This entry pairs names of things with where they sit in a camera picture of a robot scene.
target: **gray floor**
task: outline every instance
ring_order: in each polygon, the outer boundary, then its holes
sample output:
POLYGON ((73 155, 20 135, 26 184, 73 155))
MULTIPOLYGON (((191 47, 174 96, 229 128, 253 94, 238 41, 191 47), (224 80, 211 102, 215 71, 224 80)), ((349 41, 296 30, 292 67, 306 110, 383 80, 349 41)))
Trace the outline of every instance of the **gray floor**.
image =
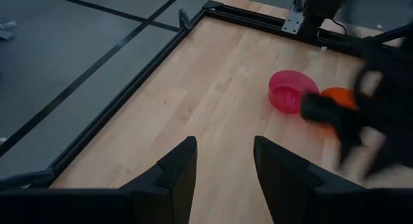
MULTIPOLYGON (((83 0, 149 17, 168 0, 83 0)), ((178 26, 207 0, 177 0, 156 21, 178 26)), ((288 8, 292 0, 253 0, 288 8)), ((358 0, 356 25, 389 30, 413 14, 410 0, 358 0)), ((62 0, 0 0, 0 23, 16 20, 0 42, 0 137, 10 137, 140 23, 62 0)), ((175 33, 149 26, 0 158, 0 178, 46 168, 175 33)))

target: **wooden tabletop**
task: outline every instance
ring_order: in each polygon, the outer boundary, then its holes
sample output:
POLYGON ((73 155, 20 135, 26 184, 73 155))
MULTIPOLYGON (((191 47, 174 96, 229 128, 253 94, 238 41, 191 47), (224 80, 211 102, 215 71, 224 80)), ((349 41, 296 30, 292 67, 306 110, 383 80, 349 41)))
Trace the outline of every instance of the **wooden tabletop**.
MULTIPOLYGON (((288 13, 247 0, 216 1, 277 17, 288 13)), ((341 31, 330 21, 323 28, 341 31)), ((190 222, 271 223, 252 155, 254 136, 263 135, 335 173, 339 149, 330 131, 272 107, 270 76, 296 70, 310 76, 320 90, 349 88, 362 64, 354 57, 206 17, 52 187, 120 187, 187 136, 195 136, 199 154, 190 222)), ((358 179, 381 137, 365 131, 368 147, 354 154, 340 174, 366 187, 411 187, 412 171, 403 167, 370 181, 358 179)))

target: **orange ball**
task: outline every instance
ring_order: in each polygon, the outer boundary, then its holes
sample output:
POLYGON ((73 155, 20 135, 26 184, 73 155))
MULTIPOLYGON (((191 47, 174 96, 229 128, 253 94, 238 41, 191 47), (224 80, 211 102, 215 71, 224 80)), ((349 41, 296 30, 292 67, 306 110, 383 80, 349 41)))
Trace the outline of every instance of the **orange ball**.
POLYGON ((357 109, 356 101, 354 100, 353 91, 333 87, 328 88, 321 92, 322 96, 331 97, 334 101, 336 101, 342 107, 357 109))

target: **pink bowl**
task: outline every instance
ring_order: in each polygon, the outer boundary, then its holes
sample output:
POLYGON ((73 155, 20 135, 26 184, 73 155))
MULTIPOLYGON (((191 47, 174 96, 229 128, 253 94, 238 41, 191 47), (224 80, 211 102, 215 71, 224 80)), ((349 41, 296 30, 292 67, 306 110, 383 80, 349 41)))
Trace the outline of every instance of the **pink bowl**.
POLYGON ((286 114, 299 113, 299 100, 305 92, 319 93, 316 83, 300 72, 284 70, 270 79, 270 102, 286 114))

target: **black floor stripe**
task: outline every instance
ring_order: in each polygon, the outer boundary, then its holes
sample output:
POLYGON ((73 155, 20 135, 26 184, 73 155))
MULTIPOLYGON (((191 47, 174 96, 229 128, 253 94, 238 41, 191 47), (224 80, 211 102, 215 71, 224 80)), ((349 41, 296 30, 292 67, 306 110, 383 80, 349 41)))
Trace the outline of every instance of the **black floor stripe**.
POLYGON ((148 19, 144 20, 137 28, 122 39, 116 46, 112 47, 105 55, 97 60, 88 70, 83 72, 75 81, 66 87, 55 99, 53 99, 46 107, 38 112, 31 120, 23 125, 16 133, 8 138, 0 146, 0 157, 6 154, 17 142, 25 137, 35 126, 37 126, 44 118, 55 110, 68 96, 70 96, 77 88, 79 88, 93 73, 95 73, 102 65, 104 65, 112 56, 120 51, 127 43, 129 43, 138 33, 146 28, 153 20, 162 14, 176 0, 169 0, 161 8, 156 10, 148 19))
MULTIPOLYGON (((127 13, 124 13, 124 12, 113 10, 111 8, 107 8, 107 7, 103 7, 103 6, 100 6, 100 5, 92 4, 92 3, 89 3, 89 2, 86 2, 86 1, 81 1, 81 0, 64 0, 64 1, 68 1, 68 2, 71 2, 71 3, 77 4, 77 5, 88 7, 88 8, 93 8, 93 9, 96 9, 96 10, 99 10, 99 11, 102 11, 102 12, 106 12, 108 14, 117 15, 119 17, 124 17, 124 18, 130 19, 130 20, 139 21, 139 22, 142 22, 142 23, 148 21, 148 19, 143 18, 143 17, 138 17, 136 15, 127 14, 127 13)), ((159 27, 159 28, 163 28, 165 30, 170 30, 170 31, 173 31, 173 32, 179 32, 178 27, 174 27, 174 26, 164 24, 164 23, 159 23, 157 21, 152 21, 151 23, 149 23, 149 25, 156 26, 156 27, 159 27)))

